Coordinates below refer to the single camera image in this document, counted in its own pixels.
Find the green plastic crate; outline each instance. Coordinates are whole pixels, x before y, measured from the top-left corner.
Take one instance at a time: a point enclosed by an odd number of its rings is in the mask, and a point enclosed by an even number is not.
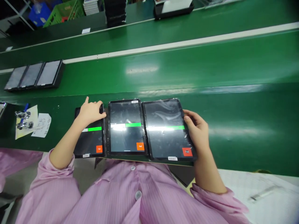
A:
[[[70,0],[56,5],[43,27],[62,23],[65,18],[64,21],[69,21],[82,16],[84,11],[81,0]]]

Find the tablet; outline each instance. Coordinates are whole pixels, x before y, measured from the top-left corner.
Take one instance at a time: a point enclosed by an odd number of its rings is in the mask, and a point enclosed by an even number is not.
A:
[[[65,64],[63,63],[63,60],[46,62],[35,86],[37,88],[58,88],[62,79],[64,68]]]
[[[100,106],[101,114],[104,112],[103,104]],[[75,118],[80,113],[80,107],[75,109]],[[88,125],[81,133],[75,146],[75,158],[104,157],[106,151],[105,118]]]
[[[44,66],[45,66],[45,63],[29,65],[19,87],[21,89],[33,88],[34,85],[37,83],[38,77],[40,76]]]
[[[143,102],[142,108],[152,160],[193,161],[197,158],[178,99]]]
[[[140,99],[108,103],[108,145],[110,155],[147,154]]]
[[[15,68],[12,71],[12,74],[6,83],[4,91],[13,91],[18,88],[20,82],[22,81],[24,73],[27,71],[28,66],[23,66],[19,68]]]

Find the forearm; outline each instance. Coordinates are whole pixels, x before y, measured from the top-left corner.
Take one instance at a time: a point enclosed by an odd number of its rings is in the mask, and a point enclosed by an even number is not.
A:
[[[77,119],[74,120],[70,129],[50,154],[49,158],[54,167],[57,169],[64,169],[69,165],[73,157],[76,143],[84,128],[86,127],[84,127],[80,121]]]
[[[204,190],[223,194],[226,187],[219,175],[215,160],[209,148],[198,153],[198,159],[194,163],[195,182]]]

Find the blue plastic crate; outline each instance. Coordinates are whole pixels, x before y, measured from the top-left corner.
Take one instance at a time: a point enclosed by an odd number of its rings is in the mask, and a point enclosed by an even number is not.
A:
[[[39,14],[35,13],[34,7],[31,8],[29,19],[36,26],[43,26],[51,14],[51,10],[48,8],[45,2],[41,3],[41,10]]]

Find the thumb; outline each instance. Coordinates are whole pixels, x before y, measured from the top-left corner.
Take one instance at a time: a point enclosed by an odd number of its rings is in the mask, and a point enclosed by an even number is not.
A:
[[[103,112],[102,114],[99,114],[99,120],[100,119],[103,119],[103,118],[105,118],[107,115],[106,115],[106,112]]]
[[[192,119],[189,116],[184,116],[184,121],[186,122],[189,129],[196,128],[196,126],[194,125]]]

